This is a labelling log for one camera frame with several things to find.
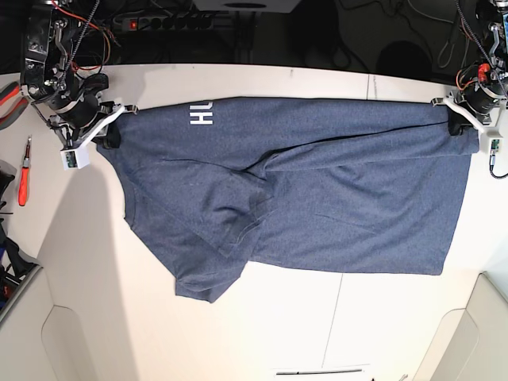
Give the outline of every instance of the red screwdriver handle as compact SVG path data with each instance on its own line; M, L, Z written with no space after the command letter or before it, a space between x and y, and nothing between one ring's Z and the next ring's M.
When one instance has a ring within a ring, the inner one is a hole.
M21 182L19 184L19 194L17 201L19 206L25 206L26 200L29 197L29 168L23 167L21 169Z

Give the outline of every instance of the blue t-shirt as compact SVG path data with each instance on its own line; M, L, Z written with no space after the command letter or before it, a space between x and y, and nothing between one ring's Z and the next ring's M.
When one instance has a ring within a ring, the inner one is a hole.
M439 275L477 133L401 102L230 98L126 114L99 151L125 220L176 277L214 302L247 261Z

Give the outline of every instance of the white table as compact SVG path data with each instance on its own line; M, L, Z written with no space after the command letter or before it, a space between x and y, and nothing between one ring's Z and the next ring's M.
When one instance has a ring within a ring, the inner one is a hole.
M241 95L429 102L448 92L437 84L284 67L137 65L106 73L105 99L141 109ZM0 76L0 87L16 78ZM28 109L0 132L0 160L20 167L29 134L30 197L20 208L10 188L9 235L44 266L55 304L79 315L100 379L260 380L271 379L273 369L358 364L370 364L376 381L412 377L443 316L466 306L483 265L508 237L508 180L492 179L488 158L478 154L442 276L249 264L209 305L175 297L171 274L123 221L121 185L97 152L91 150L89 167L64 171L57 137ZM496 171L508 170L507 156Z

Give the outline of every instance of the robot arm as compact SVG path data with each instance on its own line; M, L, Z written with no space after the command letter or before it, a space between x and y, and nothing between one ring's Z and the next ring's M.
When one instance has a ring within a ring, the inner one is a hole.
M495 156L503 137L499 128L508 123L506 84L508 83L508 1L480 0L476 6L476 17L481 28L475 34L464 16L459 0L457 13L464 32L478 46L481 56L468 67L462 68L456 77L456 90L447 98L436 98L434 105L445 105L451 110L448 131L452 136L460 135L464 129L479 131L483 150L490 154L490 172L496 179L508 174L494 174ZM491 114L498 109L499 116L492 124Z
M44 121L63 144L66 169L89 164L91 141L117 148L120 135L114 121L124 112L137 112L135 106L101 101L101 92L109 86L106 74L83 79L75 73L73 59L99 2L87 21L68 16L54 2L36 4L24 39L21 91L34 107L44 103L55 113Z

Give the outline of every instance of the pliers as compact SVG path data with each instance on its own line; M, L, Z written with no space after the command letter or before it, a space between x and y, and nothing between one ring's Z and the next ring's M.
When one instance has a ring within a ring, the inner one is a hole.
M0 91L0 106L18 94L20 94L19 83L10 83L7 87ZM21 116L21 114L23 114L23 111L25 111L28 105L29 102L25 98L21 98L17 101L7 114L0 117L0 131L12 125Z

